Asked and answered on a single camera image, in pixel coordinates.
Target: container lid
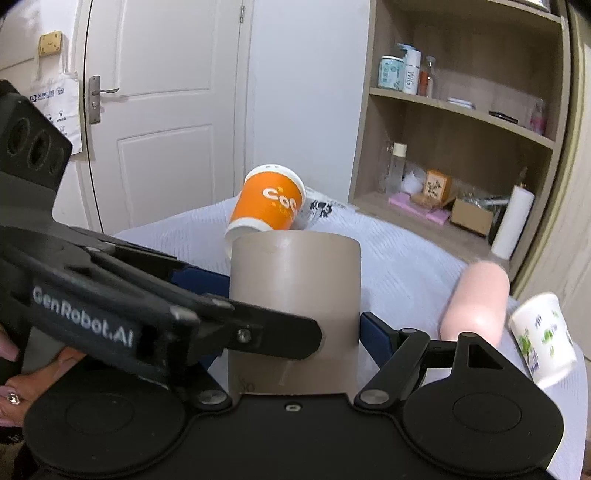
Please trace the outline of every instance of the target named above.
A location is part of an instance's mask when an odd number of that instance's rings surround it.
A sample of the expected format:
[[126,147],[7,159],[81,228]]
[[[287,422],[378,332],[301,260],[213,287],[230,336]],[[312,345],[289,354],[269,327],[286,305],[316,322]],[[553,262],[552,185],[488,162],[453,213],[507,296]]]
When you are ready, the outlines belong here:
[[418,67],[421,64],[421,52],[418,50],[409,50],[407,52],[407,65]]
[[396,156],[396,157],[406,157],[406,145],[403,143],[397,143],[394,142],[394,145],[392,146],[392,155]]

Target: shelf board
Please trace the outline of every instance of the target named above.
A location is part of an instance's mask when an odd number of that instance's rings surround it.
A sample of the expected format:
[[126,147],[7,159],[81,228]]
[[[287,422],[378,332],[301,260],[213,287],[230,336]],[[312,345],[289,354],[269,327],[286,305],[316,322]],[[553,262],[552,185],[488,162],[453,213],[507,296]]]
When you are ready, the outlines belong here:
[[353,204],[359,207],[362,213],[386,220],[416,233],[465,262],[490,260],[509,272],[509,261],[493,255],[485,238],[458,228],[449,222],[440,226],[430,220],[405,212],[390,205],[385,194],[368,193],[355,198]]
[[474,22],[487,21],[532,28],[560,35],[562,19],[514,0],[391,0],[402,10],[418,14],[451,15]]
[[487,124],[491,124],[504,130],[508,130],[509,132],[519,135],[520,137],[524,137],[532,142],[540,144],[543,147],[548,148],[549,150],[554,149],[554,141],[552,141],[551,139],[546,138],[542,135],[538,135],[537,133],[532,132],[531,130],[527,130],[524,127],[520,127],[519,125],[512,124],[511,122],[507,122],[505,120],[501,120],[500,118],[489,115],[488,113],[479,112],[478,110],[464,108],[462,106],[457,106],[450,102],[445,102],[442,100],[435,100],[433,98],[422,97],[420,95],[411,95],[409,93],[403,93],[397,90],[388,90],[384,88],[372,87],[369,89],[369,94],[380,97],[394,98],[396,100],[402,100],[403,102],[418,103],[420,105],[439,108],[441,110],[446,110],[448,112],[458,113],[459,115],[475,118],[476,120],[480,120],[481,122],[486,122]]

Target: paper towel roll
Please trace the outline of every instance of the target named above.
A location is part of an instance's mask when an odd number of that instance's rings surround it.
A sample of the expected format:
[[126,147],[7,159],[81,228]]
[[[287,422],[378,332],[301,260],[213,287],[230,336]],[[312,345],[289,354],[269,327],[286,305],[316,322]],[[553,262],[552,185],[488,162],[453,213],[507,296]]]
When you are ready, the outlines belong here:
[[229,390],[239,393],[357,393],[361,249],[332,233],[277,231],[233,245],[230,298],[311,317],[320,349],[302,361],[229,351]]
[[519,236],[523,231],[527,216],[530,214],[535,195],[527,190],[513,187],[511,200],[501,222],[491,251],[497,256],[509,260],[515,250]]

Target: cardboard box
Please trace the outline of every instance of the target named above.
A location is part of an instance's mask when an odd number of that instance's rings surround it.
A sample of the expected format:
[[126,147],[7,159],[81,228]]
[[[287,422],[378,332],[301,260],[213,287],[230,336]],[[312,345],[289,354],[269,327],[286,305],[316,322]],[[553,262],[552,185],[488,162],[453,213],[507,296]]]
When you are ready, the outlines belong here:
[[490,210],[456,199],[450,221],[480,235],[487,236],[491,230],[493,215]]
[[427,180],[423,187],[423,195],[445,203],[452,188],[452,178],[437,170],[427,170]]

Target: glass bottle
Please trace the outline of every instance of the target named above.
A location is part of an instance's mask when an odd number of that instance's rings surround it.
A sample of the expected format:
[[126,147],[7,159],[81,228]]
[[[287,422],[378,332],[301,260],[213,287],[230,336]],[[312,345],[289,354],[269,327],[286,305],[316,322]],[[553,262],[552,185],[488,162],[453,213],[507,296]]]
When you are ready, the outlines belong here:
[[435,87],[435,57],[427,56],[421,66],[421,73],[418,77],[418,94],[433,98]]
[[546,131],[546,104],[541,98],[535,100],[535,107],[531,112],[530,130],[538,135],[544,135]]

